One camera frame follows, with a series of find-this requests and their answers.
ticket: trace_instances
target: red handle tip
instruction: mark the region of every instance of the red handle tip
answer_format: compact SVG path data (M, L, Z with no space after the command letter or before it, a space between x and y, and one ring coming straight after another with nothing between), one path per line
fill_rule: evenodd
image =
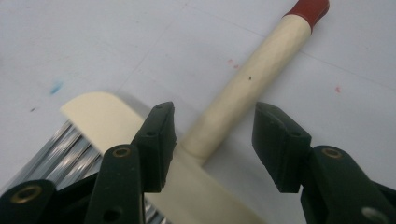
M286 15L297 15L304 18L311 30L315 24L329 11L329 0L299 0Z

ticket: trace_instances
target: ink stain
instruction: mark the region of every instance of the ink stain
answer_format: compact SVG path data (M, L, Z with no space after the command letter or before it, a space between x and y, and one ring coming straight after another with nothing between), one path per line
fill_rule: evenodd
M52 89L50 90L50 94L53 95L53 94L55 94L56 92L58 92L58 91L62 88L63 85L64 85L63 82L56 82L56 83L53 85Z
M238 69L239 68L239 64L235 63L233 61L233 59L228 60L227 63L228 63L228 65L232 66L233 69Z

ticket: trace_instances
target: screw hole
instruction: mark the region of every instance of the screw hole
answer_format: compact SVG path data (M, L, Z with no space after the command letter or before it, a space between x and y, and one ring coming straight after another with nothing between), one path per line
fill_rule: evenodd
M32 197L32 195L35 195L35 191L36 191L36 189L27 189L27 190L20 192L18 194L18 196L22 199L26 199L26 198Z
M113 151L114 157L126 157L129 154L131 154L131 149L126 148L126 147L117 148L116 150Z
M120 208L112 208L105 211L103 214L103 220L105 222L114 222L117 221L121 217L121 209Z
M363 207L361 213L375 224L389 224L387 216L372 207Z

